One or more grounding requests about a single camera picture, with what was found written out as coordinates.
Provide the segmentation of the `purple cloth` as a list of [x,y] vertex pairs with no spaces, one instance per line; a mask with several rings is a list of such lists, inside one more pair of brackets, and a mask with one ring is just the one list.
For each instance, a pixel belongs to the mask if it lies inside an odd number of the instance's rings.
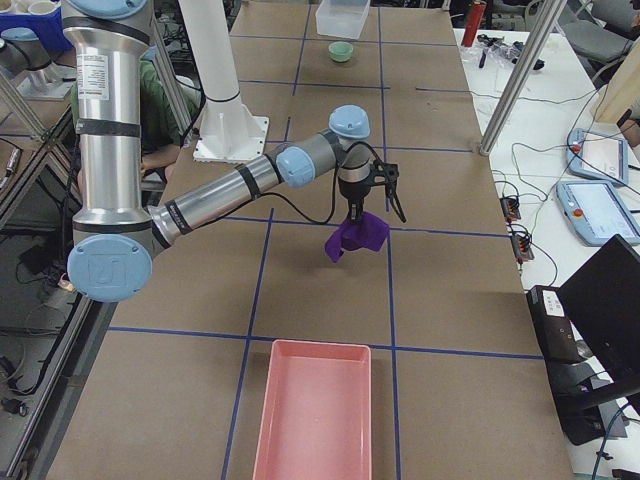
[[363,212],[358,221],[347,217],[325,242],[324,251],[334,263],[337,263],[345,252],[360,249],[378,252],[389,232],[390,227],[383,219]]

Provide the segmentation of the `mint green bowl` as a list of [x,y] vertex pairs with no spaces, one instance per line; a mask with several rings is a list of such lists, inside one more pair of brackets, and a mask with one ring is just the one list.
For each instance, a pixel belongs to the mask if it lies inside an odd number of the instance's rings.
[[352,58],[354,46],[350,42],[335,41],[328,45],[329,58],[336,63],[346,63]]

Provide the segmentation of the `clear plastic box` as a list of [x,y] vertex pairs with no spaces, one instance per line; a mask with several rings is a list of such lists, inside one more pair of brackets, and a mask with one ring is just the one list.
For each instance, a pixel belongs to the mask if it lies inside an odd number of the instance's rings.
[[317,33],[357,40],[369,9],[369,0],[322,0],[315,13]]

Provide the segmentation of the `black computer box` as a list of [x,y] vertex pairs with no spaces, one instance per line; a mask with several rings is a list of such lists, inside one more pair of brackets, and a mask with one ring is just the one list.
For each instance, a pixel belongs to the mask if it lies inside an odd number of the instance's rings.
[[587,364],[590,348],[573,331],[558,296],[558,289],[536,285],[527,303],[541,349],[553,400],[568,440],[582,445],[607,434],[625,438],[624,424],[614,417],[617,401],[639,401],[639,376],[605,380]]

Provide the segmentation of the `black usb hub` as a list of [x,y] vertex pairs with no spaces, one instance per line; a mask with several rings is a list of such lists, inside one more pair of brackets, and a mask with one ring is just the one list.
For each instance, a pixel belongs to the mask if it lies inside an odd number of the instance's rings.
[[500,206],[507,223],[521,219],[520,202],[517,197],[505,196],[500,199]]
[[531,245],[531,236],[524,231],[511,231],[510,240],[516,262],[522,265],[532,261],[535,256]]

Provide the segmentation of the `clear plastic bag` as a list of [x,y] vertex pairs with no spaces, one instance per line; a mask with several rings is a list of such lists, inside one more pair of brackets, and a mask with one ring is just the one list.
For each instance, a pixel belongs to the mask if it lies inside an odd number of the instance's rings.
[[482,46],[479,67],[483,68],[489,55],[497,56],[508,63],[516,64],[524,50],[525,44],[520,41],[506,43],[503,37],[490,37],[486,34],[478,34],[476,41]]

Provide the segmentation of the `person in green shirt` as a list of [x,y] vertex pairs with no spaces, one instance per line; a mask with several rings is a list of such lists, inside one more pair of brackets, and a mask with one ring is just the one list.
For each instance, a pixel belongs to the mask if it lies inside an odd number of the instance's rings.
[[182,148],[182,133],[151,61],[140,61],[139,80],[141,169],[167,182]]

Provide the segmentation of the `red cylinder bottle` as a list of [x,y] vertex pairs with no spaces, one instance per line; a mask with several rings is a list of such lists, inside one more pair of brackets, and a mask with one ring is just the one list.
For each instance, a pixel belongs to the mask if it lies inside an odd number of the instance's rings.
[[474,0],[469,8],[467,22],[461,45],[465,48],[472,47],[476,38],[477,31],[480,27],[487,3],[483,0]]

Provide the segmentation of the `pink plastic bin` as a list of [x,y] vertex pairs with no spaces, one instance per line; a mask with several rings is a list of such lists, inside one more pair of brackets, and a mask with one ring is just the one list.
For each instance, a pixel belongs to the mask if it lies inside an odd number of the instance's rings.
[[273,342],[255,479],[372,477],[371,350]]

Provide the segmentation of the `near teach pendant tablet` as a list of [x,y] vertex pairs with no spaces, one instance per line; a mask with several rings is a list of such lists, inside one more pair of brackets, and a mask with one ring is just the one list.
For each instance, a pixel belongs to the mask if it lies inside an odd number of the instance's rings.
[[603,246],[615,235],[632,246],[639,244],[639,224],[609,181],[560,181],[555,192],[565,217],[586,245]]

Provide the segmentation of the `teach pendant tablet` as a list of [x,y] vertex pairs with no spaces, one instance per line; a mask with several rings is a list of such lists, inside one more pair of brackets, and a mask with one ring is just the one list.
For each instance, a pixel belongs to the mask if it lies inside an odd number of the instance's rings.
[[629,180],[628,142],[621,136],[576,128],[568,135],[566,160],[574,175],[586,179],[617,185]]
[[609,181],[560,181],[555,192],[565,217],[586,245],[603,246],[615,235],[632,246],[639,244],[639,224]]

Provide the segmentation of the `far teach pendant tablet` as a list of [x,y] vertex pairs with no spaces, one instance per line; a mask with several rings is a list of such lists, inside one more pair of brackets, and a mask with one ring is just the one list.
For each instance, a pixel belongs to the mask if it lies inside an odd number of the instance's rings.
[[617,185],[629,180],[628,142],[621,136],[576,128],[568,135],[566,160],[574,175],[586,179]]

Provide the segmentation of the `black monitor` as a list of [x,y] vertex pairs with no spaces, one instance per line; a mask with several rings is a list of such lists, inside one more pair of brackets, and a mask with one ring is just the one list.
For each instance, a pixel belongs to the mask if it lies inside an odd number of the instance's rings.
[[639,391],[639,254],[611,237],[557,292],[582,339],[617,383]]

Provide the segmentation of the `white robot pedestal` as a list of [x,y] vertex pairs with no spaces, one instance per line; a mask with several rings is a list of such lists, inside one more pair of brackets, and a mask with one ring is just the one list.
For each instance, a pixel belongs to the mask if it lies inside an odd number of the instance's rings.
[[223,3],[179,3],[205,101],[194,159],[246,162],[264,151],[267,117],[255,116],[242,100]]

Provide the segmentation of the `aluminium frame post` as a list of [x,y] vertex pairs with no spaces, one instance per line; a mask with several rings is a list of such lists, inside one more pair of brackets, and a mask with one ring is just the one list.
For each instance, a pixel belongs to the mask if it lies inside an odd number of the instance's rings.
[[523,52],[485,129],[479,144],[480,155],[490,155],[566,3],[566,0],[542,2],[538,19],[529,32]]

